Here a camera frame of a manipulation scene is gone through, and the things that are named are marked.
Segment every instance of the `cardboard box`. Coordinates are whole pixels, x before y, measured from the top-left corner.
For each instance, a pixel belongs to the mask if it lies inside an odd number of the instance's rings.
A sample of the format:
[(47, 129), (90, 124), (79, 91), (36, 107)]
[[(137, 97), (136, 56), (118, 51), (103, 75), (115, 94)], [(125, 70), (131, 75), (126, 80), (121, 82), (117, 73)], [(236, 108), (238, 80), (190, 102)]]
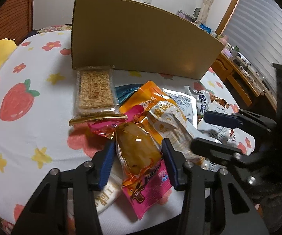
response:
[(223, 44), (167, 11), (131, 0), (75, 0), (72, 68), (114, 65), (201, 79)]

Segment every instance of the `electrical outlet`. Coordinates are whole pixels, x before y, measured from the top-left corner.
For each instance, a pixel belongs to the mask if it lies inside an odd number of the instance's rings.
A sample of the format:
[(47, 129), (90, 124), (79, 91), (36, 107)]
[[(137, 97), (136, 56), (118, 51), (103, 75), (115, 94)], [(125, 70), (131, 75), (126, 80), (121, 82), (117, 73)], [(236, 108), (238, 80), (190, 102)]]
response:
[(147, 4), (151, 4), (152, 0), (142, 0), (142, 2), (147, 3)]

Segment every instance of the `screw head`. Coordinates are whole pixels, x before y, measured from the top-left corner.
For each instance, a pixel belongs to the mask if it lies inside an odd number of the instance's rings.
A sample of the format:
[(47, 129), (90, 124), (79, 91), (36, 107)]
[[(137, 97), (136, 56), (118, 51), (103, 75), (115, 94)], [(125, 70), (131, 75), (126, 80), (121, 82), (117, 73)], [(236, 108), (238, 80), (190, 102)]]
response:
[(193, 166), (194, 166), (193, 162), (190, 162), (190, 161), (185, 162), (185, 167), (186, 167), (186, 168), (190, 169), (190, 168), (192, 168)]
[(241, 154), (234, 153), (234, 158), (236, 158), (237, 160), (240, 160), (241, 159)]
[(222, 174), (222, 175), (224, 175), (224, 176), (228, 174), (228, 170), (225, 169), (225, 168), (221, 168), (221, 169), (219, 169), (218, 171), (219, 171), (220, 174)]
[(86, 161), (84, 164), (83, 164), (84, 167), (86, 168), (92, 168), (94, 166), (93, 162), (91, 161)]
[(49, 171), (49, 173), (51, 174), (51, 175), (57, 175), (58, 174), (58, 172), (59, 172), (59, 170), (58, 169), (51, 169), (50, 171)]
[(250, 185), (254, 185), (254, 183), (256, 182), (256, 178), (255, 177), (252, 177), (252, 176), (249, 176), (247, 178), (247, 181)]

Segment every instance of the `window blind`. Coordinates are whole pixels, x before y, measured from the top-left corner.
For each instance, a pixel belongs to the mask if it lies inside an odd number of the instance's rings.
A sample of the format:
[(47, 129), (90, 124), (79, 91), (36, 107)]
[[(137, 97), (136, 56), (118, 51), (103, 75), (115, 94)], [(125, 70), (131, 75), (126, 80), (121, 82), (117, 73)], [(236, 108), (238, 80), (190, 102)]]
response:
[(282, 64), (282, 9), (274, 0), (239, 0), (223, 34), (263, 76), (276, 87), (272, 63)]

